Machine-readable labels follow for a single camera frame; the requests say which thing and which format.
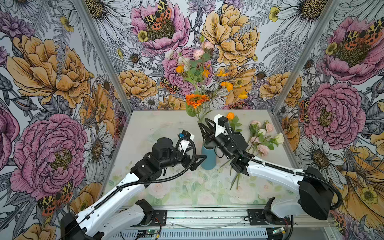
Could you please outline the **tall teal cylinder vase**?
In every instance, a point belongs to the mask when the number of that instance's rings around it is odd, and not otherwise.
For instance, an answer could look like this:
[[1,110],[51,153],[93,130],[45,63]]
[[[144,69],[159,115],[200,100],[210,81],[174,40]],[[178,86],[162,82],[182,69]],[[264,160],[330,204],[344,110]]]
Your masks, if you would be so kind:
[[215,153],[215,145],[203,143],[201,155],[206,156],[206,159],[201,163],[204,170],[212,170],[217,164],[217,155]]

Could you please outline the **clear ribbed glass vase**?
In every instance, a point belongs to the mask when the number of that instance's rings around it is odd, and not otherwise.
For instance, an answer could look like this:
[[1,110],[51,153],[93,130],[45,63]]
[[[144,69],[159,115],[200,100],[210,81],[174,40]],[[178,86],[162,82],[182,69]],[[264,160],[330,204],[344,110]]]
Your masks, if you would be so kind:
[[203,123],[203,121],[211,111],[212,110],[210,109],[209,102],[204,102],[202,105],[198,106],[196,115],[198,118],[198,123]]

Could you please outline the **orange leafy flower stem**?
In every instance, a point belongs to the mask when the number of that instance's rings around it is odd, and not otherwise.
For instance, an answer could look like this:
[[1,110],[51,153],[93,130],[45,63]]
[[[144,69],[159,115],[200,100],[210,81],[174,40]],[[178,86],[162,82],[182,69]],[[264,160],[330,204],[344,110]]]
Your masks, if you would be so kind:
[[207,102],[204,95],[199,95],[199,94],[187,95],[186,96],[186,112],[188,116],[197,118],[196,116],[197,108],[198,106],[202,105],[204,102]]

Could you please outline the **two pink carnations stem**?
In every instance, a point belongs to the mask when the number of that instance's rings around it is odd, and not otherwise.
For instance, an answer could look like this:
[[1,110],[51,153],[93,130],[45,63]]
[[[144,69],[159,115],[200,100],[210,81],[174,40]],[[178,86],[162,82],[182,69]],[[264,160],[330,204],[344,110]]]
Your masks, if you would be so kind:
[[248,142],[240,135],[234,136],[235,141],[228,138],[225,145],[220,148],[223,156],[228,159],[221,168],[229,165],[238,175],[251,176],[248,167],[255,162],[255,157],[265,157],[271,151],[270,147],[274,149],[271,137],[271,135],[254,135]]

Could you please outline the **orange poppy flower stem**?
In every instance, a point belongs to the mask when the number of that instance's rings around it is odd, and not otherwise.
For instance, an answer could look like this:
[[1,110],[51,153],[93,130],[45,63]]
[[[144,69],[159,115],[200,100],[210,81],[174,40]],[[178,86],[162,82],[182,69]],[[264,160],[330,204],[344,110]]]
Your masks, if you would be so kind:
[[178,75],[176,80],[176,86],[181,90],[181,94],[184,96],[193,94],[197,90],[197,82],[189,71],[186,70],[187,66],[179,65],[175,71]]

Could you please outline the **orange rose stem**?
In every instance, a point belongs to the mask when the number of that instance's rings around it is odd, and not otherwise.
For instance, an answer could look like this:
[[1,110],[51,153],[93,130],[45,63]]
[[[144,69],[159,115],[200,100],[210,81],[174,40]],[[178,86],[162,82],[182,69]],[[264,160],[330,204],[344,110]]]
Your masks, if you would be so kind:
[[227,119],[229,122],[230,127],[234,132],[242,132],[243,130],[241,129],[242,124],[239,122],[238,116],[236,116],[234,113],[229,112],[227,114]]

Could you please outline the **large pink peach rose stem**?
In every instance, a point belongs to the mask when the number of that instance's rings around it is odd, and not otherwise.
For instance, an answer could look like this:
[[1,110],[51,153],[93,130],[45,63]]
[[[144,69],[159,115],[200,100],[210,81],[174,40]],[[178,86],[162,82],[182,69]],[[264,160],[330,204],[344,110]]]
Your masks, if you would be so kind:
[[246,149],[246,152],[249,153],[249,154],[252,154],[254,156],[256,156],[256,153],[257,151],[255,151],[254,153],[252,153],[252,150],[250,150],[250,147],[251,147],[251,137],[257,137],[261,131],[262,135],[263,136],[271,136],[272,137],[272,133],[274,131],[274,126],[267,120],[265,120],[263,123],[261,123],[260,121],[252,121],[249,125],[249,131],[250,131],[250,137],[248,139],[248,148]]

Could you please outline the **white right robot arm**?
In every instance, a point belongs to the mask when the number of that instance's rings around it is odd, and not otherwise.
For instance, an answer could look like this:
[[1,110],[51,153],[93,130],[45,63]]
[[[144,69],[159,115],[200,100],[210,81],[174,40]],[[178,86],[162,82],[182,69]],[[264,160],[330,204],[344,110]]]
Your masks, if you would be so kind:
[[294,194],[291,200],[271,198],[265,205],[265,215],[278,218],[307,214],[317,220],[327,220],[329,212],[343,203],[341,192],[319,170],[286,168],[247,153],[248,144],[241,133],[236,133],[226,117],[216,115],[213,120],[199,123],[206,145],[218,148],[229,160],[238,175],[258,177],[279,184]]

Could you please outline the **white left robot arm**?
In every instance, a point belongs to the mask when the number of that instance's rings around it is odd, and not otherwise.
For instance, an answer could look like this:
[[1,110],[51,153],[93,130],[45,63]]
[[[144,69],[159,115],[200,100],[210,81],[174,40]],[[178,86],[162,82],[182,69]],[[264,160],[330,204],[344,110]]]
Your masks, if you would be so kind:
[[150,224],[154,209],[146,200],[127,210],[119,209],[150,185],[171,182],[187,171],[194,171],[206,156],[198,155],[194,135],[183,131],[173,144],[160,138],[151,152],[131,168],[112,190],[77,214],[61,219],[61,240],[108,240],[125,227]]

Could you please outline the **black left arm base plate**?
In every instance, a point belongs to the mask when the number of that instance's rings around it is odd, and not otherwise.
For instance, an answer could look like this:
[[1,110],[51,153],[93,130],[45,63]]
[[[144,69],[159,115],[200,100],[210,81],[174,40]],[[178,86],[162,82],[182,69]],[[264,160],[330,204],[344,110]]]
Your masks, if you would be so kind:
[[167,223],[167,210],[155,209],[152,212],[144,213],[140,223],[130,224],[129,227],[165,227]]

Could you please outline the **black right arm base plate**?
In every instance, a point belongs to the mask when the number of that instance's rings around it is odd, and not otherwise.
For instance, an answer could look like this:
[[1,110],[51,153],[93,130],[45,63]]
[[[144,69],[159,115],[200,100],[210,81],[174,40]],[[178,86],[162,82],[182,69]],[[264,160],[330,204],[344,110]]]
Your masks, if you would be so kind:
[[248,221],[251,226],[289,226],[290,218],[278,218],[271,211],[264,212],[262,209],[248,209],[244,221]]

